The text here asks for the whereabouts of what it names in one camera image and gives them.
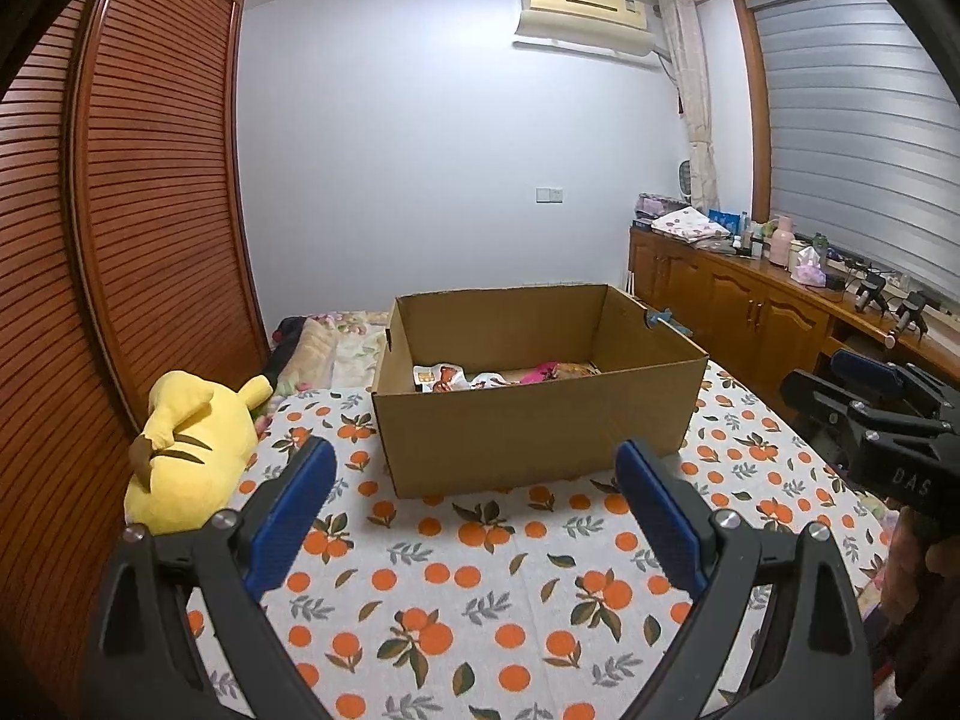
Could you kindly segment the person's right hand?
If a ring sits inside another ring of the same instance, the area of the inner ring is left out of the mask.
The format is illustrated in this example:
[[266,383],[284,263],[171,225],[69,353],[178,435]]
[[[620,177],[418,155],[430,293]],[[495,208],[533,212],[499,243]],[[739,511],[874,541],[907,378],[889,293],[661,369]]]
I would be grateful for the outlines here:
[[923,569],[940,577],[958,575],[960,543],[957,536],[924,548],[918,536],[918,515],[903,507],[896,521],[880,590],[880,608],[893,624],[900,624],[916,606]]

